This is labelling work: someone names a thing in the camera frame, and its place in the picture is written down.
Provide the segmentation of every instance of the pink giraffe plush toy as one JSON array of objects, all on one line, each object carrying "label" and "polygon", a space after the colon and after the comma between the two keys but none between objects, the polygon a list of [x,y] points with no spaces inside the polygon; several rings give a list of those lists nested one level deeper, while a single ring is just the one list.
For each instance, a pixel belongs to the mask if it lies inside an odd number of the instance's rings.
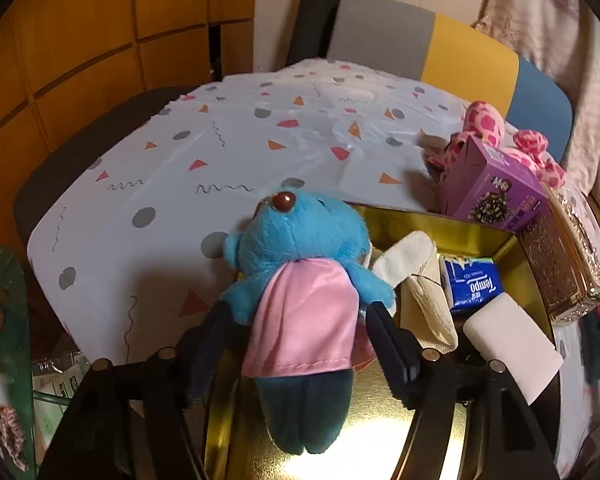
[{"label": "pink giraffe plush toy", "polygon": [[475,101],[467,108],[462,131],[451,136],[444,152],[429,155],[427,162],[443,171],[440,181],[444,180],[466,140],[472,136],[515,158],[528,167],[540,182],[554,188],[564,185],[564,170],[546,152],[549,141],[543,134],[534,130],[520,130],[513,135],[515,148],[500,146],[504,135],[504,119],[499,111],[484,101]]}]

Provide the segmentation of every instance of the purple box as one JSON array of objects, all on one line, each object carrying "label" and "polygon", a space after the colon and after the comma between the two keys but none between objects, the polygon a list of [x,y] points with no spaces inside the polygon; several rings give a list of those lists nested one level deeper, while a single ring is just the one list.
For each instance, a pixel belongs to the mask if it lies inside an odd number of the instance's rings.
[{"label": "purple box", "polygon": [[442,213],[517,232],[546,203],[531,170],[469,137],[440,187]]}]

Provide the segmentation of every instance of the blue tissue pack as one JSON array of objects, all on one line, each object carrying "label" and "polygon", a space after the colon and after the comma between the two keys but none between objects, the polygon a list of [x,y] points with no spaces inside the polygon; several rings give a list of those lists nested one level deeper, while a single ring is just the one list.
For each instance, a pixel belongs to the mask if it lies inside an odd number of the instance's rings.
[{"label": "blue tissue pack", "polygon": [[491,258],[440,256],[440,278],[451,312],[476,309],[502,293]]}]

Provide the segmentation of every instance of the brown nose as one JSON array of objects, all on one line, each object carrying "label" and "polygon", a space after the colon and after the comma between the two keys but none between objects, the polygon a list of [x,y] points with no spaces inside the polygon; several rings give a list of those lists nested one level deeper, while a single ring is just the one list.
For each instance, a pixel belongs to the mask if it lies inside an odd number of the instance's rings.
[{"label": "brown nose", "polygon": [[281,213],[288,213],[291,211],[294,208],[295,203],[296,196],[290,191],[278,193],[271,199],[272,208]]}]

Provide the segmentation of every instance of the stuffed animal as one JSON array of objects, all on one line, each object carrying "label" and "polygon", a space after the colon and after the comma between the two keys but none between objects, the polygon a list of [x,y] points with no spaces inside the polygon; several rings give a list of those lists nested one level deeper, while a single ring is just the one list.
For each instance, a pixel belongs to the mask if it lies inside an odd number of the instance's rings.
[{"label": "stuffed animal", "polygon": [[555,188],[564,185],[564,170],[546,152],[549,141],[543,134],[534,130],[518,131],[513,135],[516,148],[500,145],[504,135],[504,119],[499,111],[484,101],[473,102],[464,116],[462,132],[453,134],[445,151],[440,155],[428,156],[427,162],[443,171],[440,181],[444,180],[467,138],[472,136],[528,167],[540,182]]},{"label": "stuffed animal", "polygon": [[263,203],[245,231],[224,242],[225,260],[244,279],[222,299],[236,322],[252,326],[242,374],[255,379],[282,451],[322,453],[340,433],[353,368],[372,352],[360,305],[389,308],[395,300],[391,286],[360,265],[368,248],[355,210],[295,189]]}]

